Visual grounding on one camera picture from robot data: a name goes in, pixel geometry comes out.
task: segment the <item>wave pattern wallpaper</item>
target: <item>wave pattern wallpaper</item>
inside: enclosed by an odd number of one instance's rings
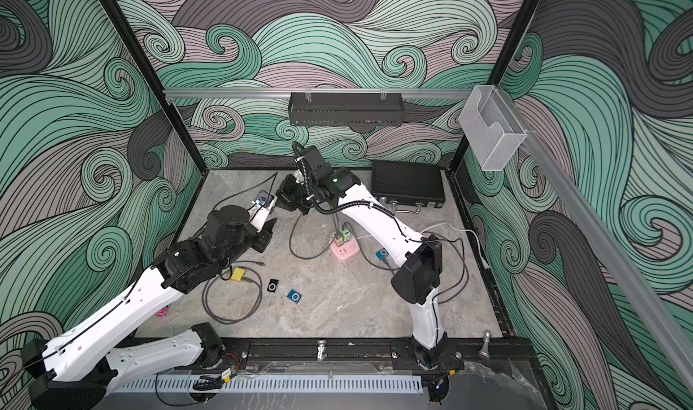
[[[471,88],[485,84],[523,0],[117,0],[166,87]],[[293,127],[288,100],[179,100],[210,167],[447,166],[464,102],[406,102],[402,127]]]
[[[98,0],[0,0],[4,409],[30,406],[22,345],[122,291],[201,178],[129,57]]]
[[[693,0],[541,0],[503,87],[693,336]],[[562,409],[693,409],[532,156],[459,172]]]

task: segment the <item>yellow block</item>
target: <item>yellow block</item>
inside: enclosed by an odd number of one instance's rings
[[[236,267],[234,272],[231,274],[231,280],[235,280],[237,283],[239,283],[243,276],[245,276],[245,269]]]

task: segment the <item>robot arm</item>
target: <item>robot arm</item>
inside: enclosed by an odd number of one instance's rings
[[[294,143],[294,153],[299,172],[283,180],[276,192],[277,206],[304,215],[311,208],[324,214],[341,211],[383,245],[400,267],[391,284],[410,303],[414,353],[421,365],[432,368],[446,337],[436,300],[442,271],[440,241],[434,236],[424,238],[403,224],[353,173],[346,168],[333,170],[316,147]],[[332,208],[322,208],[320,204],[325,202]]]
[[[221,339],[209,323],[182,334],[131,348],[114,348],[153,312],[217,276],[252,247],[264,252],[276,219],[273,206],[325,214],[342,211],[367,229],[400,267],[392,286],[410,303],[412,344],[422,366],[432,368],[445,333],[435,300],[440,285],[441,247],[424,238],[380,205],[345,168],[334,171],[315,147],[295,143],[296,176],[287,176],[276,198],[261,192],[246,210],[226,206],[210,212],[203,234],[172,245],[137,281],[79,325],[50,341],[36,339],[22,348],[25,369],[35,378],[29,387],[34,407],[91,409],[115,388],[176,366],[203,368],[221,358]],[[325,210],[320,204],[329,203]]]
[[[250,211],[239,206],[212,211],[201,236],[172,245],[82,323],[50,341],[27,343],[22,362],[35,378],[29,386],[34,407],[91,409],[137,378],[192,363],[203,368],[218,363],[222,343],[209,323],[136,347],[114,346],[153,312],[217,276],[248,248],[263,252],[276,221],[266,222],[275,201],[267,194]]]

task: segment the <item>marble floor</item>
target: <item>marble floor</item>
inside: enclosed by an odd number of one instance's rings
[[[212,206],[231,193],[246,189],[268,178],[274,171],[216,170],[205,180],[195,206],[185,224],[181,239],[190,237],[205,223]],[[280,171],[274,184],[279,186],[290,171]],[[370,187],[370,171],[355,171],[356,175]],[[443,175],[446,203],[443,208],[425,208],[419,214],[399,213],[405,224],[421,231],[440,222],[449,222],[463,228],[455,206],[450,186]],[[261,188],[239,195],[225,204],[249,207],[257,191],[268,189],[269,183]],[[240,259],[263,261],[263,267],[251,265],[262,277],[262,303],[252,317],[238,324],[226,326],[215,322],[202,308],[203,285],[171,304],[166,317],[152,317],[138,329],[136,336],[171,336],[196,323],[209,321],[220,336],[238,337],[386,337],[411,336],[409,307],[390,285],[391,273],[371,266],[362,256],[346,264],[338,263],[328,250],[324,255],[311,260],[295,258],[289,251],[288,239],[291,227],[299,212],[288,212],[276,208],[271,217],[278,217],[274,236],[267,250],[260,254],[249,249]],[[340,222],[346,216],[340,215]],[[356,235],[366,234],[353,223]],[[464,291],[441,306],[441,323],[448,336],[479,337],[485,329],[493,336],[501,336],[496,316],[493,313],[486,287],[467,237],[447,225],[435,231],[445,238],[461,237],[464,242],[464,258],[468,265],[469,282]],[[292,246],[300,256],[312,256],[327,245],[334,224],[329,216],[315,211],[300,218]],[[380,246],[372,237],[359,240],[361,250],[369,259],[378,263],[375,252]],[[443,246],[443,272],[441,288],[455,284],[463,270],[462,261],[449,243]],[[270,279],[278,279],[275,293],[266,290]],[[291,289],[302,294],[298,303],[287,298]],[[455,290],[446,294],[452,295]],[[210,291],[212,310],[221,317],[241,318],[255,302],[257,287],[249,283],[217,280]]]

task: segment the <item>black frame post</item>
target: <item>black frame post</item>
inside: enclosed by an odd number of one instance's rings
[[[513,26],[508,34],[508,39],[503,44],[500,55],[498,55],[498,60],[496,60],[496,63],[493,65],[493,70],[491,71],[487,85],[500,85],[500,80],[503,78],[503,75],[510,64],[510,60],[512,60],[512,57],[515,55],[515,51],[517,51],[517,48],[524,37],[524,32],[529,27],[529,23],[532,20],[534,11],[536,10],[536,7],[539,6],[539,1],[540,0],[523,1],[520,9],[518,10],[517,16],[515,17],[515,22],[513,22]],[[448,167],[453,175],[457,171],[460,164],[462,164],[462,159],[464,154],[467,153],[468,148],[469,140],[466,136],[464,136],[459,142],[457,150],[455,150],[453,160],[450,161],[450,166]]]
[[[116,29],[118,35],[120,35],[121,39],[123,40],[126,48],[128,51],[130,51],[137,68],[144,77],[147,85],[149,85],[149,88],[154,93],[154,96],[157,98],[161,109],[164,111],[171,125],[176,130],[176,133],[178,133],[178,137],[183,142],[183,145],[188,150],[188,153],[193,158],[197,169],[201,173],[205,174],[208,169],[207,165],[204,163],[202,155],[200,154],[200,150],[198,150],[195,146],[195,142],[190,136],[188,129],[185,127],[185,123],[183,123],[178,110],[173,106],[173,104],[166,101],[166,97],[164,96],[164,85],[161,83],[161,80],[154,71],[154,68],[149,63],[144,50],[139,45],[137,37],[134,35],[134,31],[132,31],[132,28],[127,22],[127,19],[118,5],[118,2],[116,0],[99,0],[99,2],[111,20],[111,23]]]

